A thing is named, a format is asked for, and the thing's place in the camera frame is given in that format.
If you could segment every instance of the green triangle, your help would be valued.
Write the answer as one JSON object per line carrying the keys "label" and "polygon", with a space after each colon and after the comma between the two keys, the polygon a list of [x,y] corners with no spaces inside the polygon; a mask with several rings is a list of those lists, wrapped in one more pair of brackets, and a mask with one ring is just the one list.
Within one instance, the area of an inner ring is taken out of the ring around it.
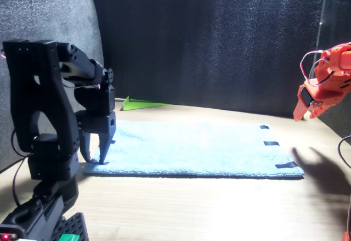
{"label": "green triangle", "polygon": [[134,110],[134,109],[140,109],[140,108],[152,108],[152,107],[159,107],[161,105],[169,105],[169,104],[130,99],[128,96],[126,100],[123,102],[123,110],[125,111],[125,110]]}

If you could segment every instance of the wooden table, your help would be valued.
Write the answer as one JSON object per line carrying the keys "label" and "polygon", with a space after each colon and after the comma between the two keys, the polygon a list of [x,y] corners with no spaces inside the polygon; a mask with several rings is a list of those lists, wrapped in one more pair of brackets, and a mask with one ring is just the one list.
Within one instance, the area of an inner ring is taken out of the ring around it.
{"label": "wooden table", "polygon": [[[116,102],[117,110],[121,106]],[[90,240],[341,240],[351,173],[336,151],[340,138],[318,119],[296,123],[177,105],[116,111],[116,116],[129,121],[267,122],[305,176],[302,180],[93,177],[80,170],[80,196],[66,216],[83,212]],[[93,136],[93,151],[97,145]],[[343,145],[342,152],[351,161],[351,147]],[[0,175],[0,220],[15,208],[11,188],[18,165]],[[24,165],[16,184],[22,203],[31,198],[37,183]]]}

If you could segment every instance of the blue towel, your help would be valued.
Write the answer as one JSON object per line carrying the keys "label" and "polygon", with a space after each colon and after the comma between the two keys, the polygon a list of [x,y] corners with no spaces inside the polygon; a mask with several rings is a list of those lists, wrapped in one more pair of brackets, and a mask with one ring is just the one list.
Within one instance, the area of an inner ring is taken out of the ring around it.
{"label": "blue towel", "polygon": [[[107,165],[87,174],[300,177],[267,124],[227,125],[117,121]],[[99,160],[99,150],[95,153]]]}

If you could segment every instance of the green component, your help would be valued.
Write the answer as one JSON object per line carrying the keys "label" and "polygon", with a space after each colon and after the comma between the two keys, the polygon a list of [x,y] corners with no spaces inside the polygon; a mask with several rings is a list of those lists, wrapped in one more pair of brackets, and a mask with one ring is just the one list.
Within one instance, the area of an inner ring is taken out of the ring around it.
{"label": "green component", "polygon": [[78,240],[79,240],[79,236],[77,236],[76,234],[63,234],[59,239],[59,241],[78,241]]}
{"label": "green component", "polygon": [[135,100],[135,99],[130,99],[128,96],[126,100],[123,102],[123,110],[125,111],[125,110],[133,110],[133,109],[140,109],[140,108],[152,108],[152,107],[159,107],[161,105],[169,105],[169,104]]}

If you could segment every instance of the black wire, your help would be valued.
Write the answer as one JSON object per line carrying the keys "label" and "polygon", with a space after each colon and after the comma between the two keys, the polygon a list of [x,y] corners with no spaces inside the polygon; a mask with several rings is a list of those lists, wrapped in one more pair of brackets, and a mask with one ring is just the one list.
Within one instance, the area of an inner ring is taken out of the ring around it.
{"label": "black wire", "polygon": [[13,132],[11,134],[11,146],[12,146],[12,149],[14,152],[16,152],[17,155],[20,155],[22,157],[22,162],[20,164],[20,166],[18,167],[17,169],[17,172],[15,173],[15,176],[13,177],[13,182],[12,182],[12,195],[13,195],[13,199],[15,199],[15,203],[17,206],[20,206],[21,203],[20,201],[18,200],[18,197],[17,197],[17,193],[16,193],[16,177],[17,177],[17,174],[20,170],[20,168],[22,167],[22,164],[24,163],[24,160],[31,154],[28,154],[28,155],[22,155],[20,154],[16,149],[15,149],[15,144],[14,144],[14,138],[15,138],[15,134],[16,134],[16,130],[13,129]]}
{"label": "black wire", "polygon": [[28,157],[30,154],[28,154],[28,155],[22,155],[22,154],[20,154],[20,153],[15,149],[15,144],[14,144],[15,134],[16,134],[16,130],[13,129],[12,134],[11,134],[11,146],[12,146],[13,151],[14,151],[17,155],[20,155],[22,158]]}
{"label": "black wire", "polygon": [[341,146],[341,143],[343,143],[343,141],[345,141],[346,139],[348,138],[351,138],[351,136],[347,136],[347,137],[344,137],[338,144],[338,154],[340,156],[340,158],[344,161],[344,163],[351,169],[351,166],[346,162],[346,160],[344,159],[344,157],[342,156],[341,154],[341,151],[340,151],[340,146]]}
{"label": "black wire", "polygon": [[20,164],[20,166],[18,167],[17,169],[17,172],[15,173],[15,176],[13,177],[13,182],[12,182],[12,194],[13,194],[13,199],[15,199],[15,203],[17,206],[20,206],[21,203],[20,201],[18,200],[18,197],[17,197],[17,193],[16,193],[16,188],[15,188],[15,185],[16,185],[16,177],[17,177],[17,174],[22,166],[22,164],[24,163],[26,157],[22,159],[22,162]]}
{"label": "black wire", "polygon": [[[351,166],[346,162],[346,160],[344,159],[344,157],[342,156],[341,151],[340,151],[341,143],[343,143],[348,138],[351,138],[351,136],[344,137],[339,142],[339,144],[338,144],[338,154],[339,154],[340,158],[344,161],[344,163],[351,169]],[[351,240],[350,230],[351,230],[351,197],[350,197],[349,210],[348,210],[348,214],[347,214],[347,235],[348,235],[349,239]]]}

